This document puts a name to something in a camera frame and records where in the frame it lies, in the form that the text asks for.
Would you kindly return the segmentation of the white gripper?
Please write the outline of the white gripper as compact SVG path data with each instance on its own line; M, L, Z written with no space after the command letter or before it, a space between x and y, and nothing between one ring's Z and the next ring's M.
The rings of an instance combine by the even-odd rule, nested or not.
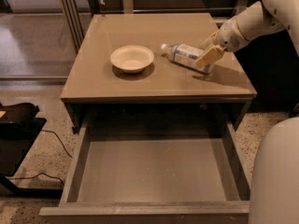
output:
M200 45L203 52L196 60L198 67L204 67L220 60L224 51L236 52L243 49L249 41L241 34L236 17L226 21L218 32L214 32Z

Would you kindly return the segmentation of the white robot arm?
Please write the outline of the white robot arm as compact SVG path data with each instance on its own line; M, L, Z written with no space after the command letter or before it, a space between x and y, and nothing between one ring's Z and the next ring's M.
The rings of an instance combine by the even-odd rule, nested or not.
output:
M207 38L196 64L213 64L226 52L282 30L288 31L299 53L299 0L261 0ZM298 117L273 126L259 145L252 173L249 224L299 224Z

